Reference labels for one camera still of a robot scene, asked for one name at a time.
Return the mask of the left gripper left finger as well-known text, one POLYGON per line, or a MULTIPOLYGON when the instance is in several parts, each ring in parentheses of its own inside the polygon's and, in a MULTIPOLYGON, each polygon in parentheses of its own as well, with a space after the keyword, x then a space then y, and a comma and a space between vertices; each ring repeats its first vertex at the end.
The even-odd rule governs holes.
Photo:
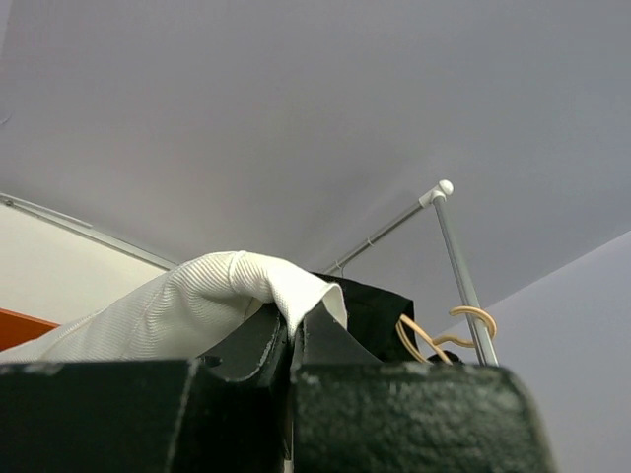
POLYGON ((1 368, 5 472, 280 472, 290 346, 271 304, 194 359, 1 368))

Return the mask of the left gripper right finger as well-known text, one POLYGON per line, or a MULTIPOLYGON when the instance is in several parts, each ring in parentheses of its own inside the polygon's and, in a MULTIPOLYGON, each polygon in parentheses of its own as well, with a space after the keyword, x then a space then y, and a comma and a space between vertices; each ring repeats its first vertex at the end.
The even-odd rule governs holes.
POLYGON ((535 405, 510 371, 383 363, 318 304, 291 366, 297 472, 552 472, 535 405))

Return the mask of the black garment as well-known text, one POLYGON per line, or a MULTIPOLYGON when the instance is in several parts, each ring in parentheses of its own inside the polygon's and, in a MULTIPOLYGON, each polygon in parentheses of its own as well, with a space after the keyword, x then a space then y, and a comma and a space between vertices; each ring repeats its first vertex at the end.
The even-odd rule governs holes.
POLYGON ((402 314, 414 319, 413 300, 392 291, 350 279, 315 273, 343 293, 349 333, 382 362, 414 361, 396 331, 402 314))

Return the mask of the white pleated skirt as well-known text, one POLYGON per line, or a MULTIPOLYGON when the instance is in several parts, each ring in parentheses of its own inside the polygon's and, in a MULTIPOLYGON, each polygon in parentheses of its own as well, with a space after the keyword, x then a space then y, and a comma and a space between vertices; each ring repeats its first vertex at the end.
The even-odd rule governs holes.
POLYGON ((275 304, 294 336, 305 316, 323 305, 348 323, 336 283, 276 257, 224 251, 203 255, 149 281, 110 306, 16 347, 9 363, 193 358, 275 304))

